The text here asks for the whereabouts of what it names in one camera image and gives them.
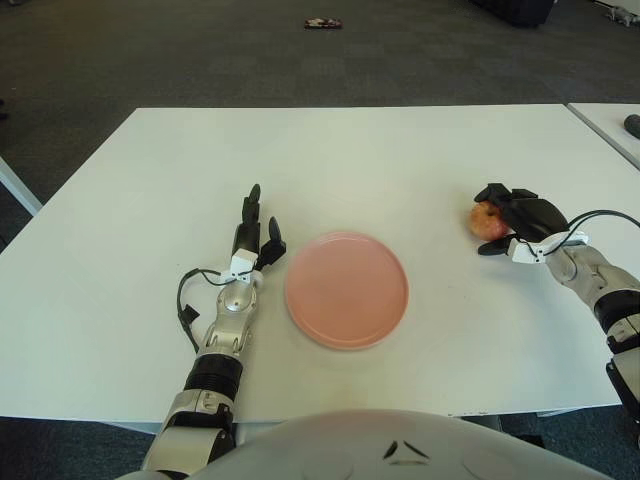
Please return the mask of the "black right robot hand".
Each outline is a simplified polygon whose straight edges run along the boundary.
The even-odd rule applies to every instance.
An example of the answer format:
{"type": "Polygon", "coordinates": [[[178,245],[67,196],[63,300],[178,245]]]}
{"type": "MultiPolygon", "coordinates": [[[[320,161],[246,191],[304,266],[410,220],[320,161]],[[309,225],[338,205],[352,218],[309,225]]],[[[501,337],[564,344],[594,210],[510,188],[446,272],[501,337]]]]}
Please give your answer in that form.
{"type": "Polygon", "coordinates": [[[490,183],[474,202],[469,224],[483,241],[477,249],[481,256],[507,254],[512,240],[533,245],[568,230],[568,221],[551,202],[526,189],[490,183]]]}

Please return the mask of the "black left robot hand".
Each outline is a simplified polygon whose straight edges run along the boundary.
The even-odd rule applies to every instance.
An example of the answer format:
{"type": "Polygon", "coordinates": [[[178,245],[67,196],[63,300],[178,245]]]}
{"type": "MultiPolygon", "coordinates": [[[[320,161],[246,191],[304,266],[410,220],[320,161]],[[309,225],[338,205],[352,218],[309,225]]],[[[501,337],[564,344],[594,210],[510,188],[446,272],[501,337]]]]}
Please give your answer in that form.
{"type": "Polygon", "coordinates": [[[261,187],[255,184],[250,193],[244,197],[241,222],[236,228],[232,253],[243,249],[257,255],[253,264],[255,271],[261,271],[265,266],[276,263],[286,253],[286,242],[283,240],[277,219],[269,219],[269,239],[260,245],[261,224],[260,214],[261,187]]]}

